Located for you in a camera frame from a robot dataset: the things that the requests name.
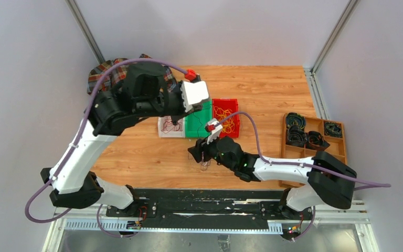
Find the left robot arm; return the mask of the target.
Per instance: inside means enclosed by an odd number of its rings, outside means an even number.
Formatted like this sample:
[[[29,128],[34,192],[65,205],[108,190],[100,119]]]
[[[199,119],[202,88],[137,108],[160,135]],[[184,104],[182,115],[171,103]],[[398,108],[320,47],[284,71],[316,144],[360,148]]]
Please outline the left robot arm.
[[[210,98],[207,84],[192,70],[168,88],[166,67],[156,60],[139,58],[127,66],[126,77],[109,89],[91,94],[80,128],[60,161],[41,171],[53,189],[55,207],[83,209],[93,204],[111,205],[127,217],[135,216],[140,203],[131,186],[112,184],[91,171],[102,152],[127,128],[153,117],[174,121],[201,110]]]

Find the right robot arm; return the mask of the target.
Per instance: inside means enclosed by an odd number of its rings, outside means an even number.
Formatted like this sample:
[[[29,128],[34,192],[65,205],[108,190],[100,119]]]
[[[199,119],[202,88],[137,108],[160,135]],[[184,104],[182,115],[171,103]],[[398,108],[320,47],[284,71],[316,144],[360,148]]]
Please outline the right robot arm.
[[[291,181],[301,187],[289,188],[280,199],[279,212],[292,219],[316,205],[349,209],[357,173],[325,151],[300,159],[275,159],[242,150],[229,137],[198,139],[188,153],[197,163],[214,160],[245,182]]]

